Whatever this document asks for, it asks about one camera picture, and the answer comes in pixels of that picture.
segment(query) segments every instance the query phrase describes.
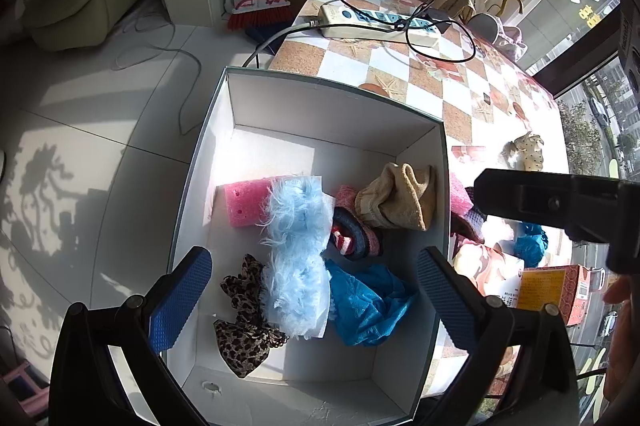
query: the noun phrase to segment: beige glove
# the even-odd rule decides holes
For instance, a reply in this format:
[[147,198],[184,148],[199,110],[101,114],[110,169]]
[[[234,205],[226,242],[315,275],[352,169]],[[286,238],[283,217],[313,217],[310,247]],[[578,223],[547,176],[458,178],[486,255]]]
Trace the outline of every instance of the beige glove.
[[389,162],[382,174],[356,195],[358,217],[371,227],[426,231],[436,206],[435,171]]

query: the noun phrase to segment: power strip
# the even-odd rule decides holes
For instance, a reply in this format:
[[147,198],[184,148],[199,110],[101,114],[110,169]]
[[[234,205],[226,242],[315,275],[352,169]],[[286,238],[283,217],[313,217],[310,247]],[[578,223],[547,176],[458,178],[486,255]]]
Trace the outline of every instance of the power strip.
[[[405,20],[409,18],[409,16],[391,14],[390,12],[361,10],[370,16],[389,23],[395,23],[400,19]],[[377,30],[370,30],[371,28],[384,28],[388,30],[390,26],[372,21],[346,6],[322,5],[320,12],[318,12],[318,18],[321,25],[358,25],[357,27],[321,28],[320,30],[325,38],[399,41],[400,43],[406,43],[406,36],[403,31],[379,32]],[[416,46],[435,46],[440,39],[440,31],[436,27],[430,26],[430,22],[428,21],[414,18],[409,26],[411,27],[409,31],[411,44]]]

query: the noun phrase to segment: street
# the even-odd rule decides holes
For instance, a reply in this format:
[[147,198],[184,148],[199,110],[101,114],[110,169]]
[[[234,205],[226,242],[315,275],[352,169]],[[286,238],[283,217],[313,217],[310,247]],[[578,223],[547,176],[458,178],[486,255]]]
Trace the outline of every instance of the street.
[[575,88],[572,88],[570,91],[565,93],[560,97],[560,100],[563,101],[567,106],[572,107],[576,104],[585,103],[587,105],[587,110],[584,114],[586,120],[593,120],[594,125],[598,129],[598,133],[600,133],[600,143],[602,144],[602,161],[598,166],[598,171],[596,171],[596,175],[599,177],[608,177],[609,176],[609,162],[614,157],[611,149],[609,149],[609,143],[607,142],[607,138],[605,137],[600,125],[595,122],[593,119],[593,114],[591,112],[591,106],[589,106],[587,95],[584,92],[584,88],[582,85],[578,85]]
[[[589,269],[605,266],[607,250],[609,246],[601,243],[588,243],[587,245],[574,245],[572,263],[584,265]],[[589,294],[587,313],[581,324],[568,331],[569,340],[572,343],[599,344],[598,332],[605,314],[605,304],[602,301],[604,289],[600,292]],[[588,358],[594,358],[596,349],[587,346],[572,346],[574,361],[577,370],[580,370]]]

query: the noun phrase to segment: orange box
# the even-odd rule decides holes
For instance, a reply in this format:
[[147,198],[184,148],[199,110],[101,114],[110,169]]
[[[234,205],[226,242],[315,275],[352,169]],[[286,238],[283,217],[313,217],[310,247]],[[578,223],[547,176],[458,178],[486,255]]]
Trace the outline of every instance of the orange box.
[[578,324],[587,311],[590,276],[582,265],[524,269],[518,308],[539,311],[555,303],[566,325]]

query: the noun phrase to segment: blue mesh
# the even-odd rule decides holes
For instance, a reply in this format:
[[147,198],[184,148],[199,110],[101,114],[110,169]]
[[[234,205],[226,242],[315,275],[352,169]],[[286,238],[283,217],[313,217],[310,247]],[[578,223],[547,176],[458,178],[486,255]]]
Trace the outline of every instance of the blue mesh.
[[174,346],[209,278],[211,255],[202,249],[185,275],[151,314],[149,343],[156,354]]
[[472,354],[476,348],[473,314],[427,250],[418,254],[417,277],[453,344]]

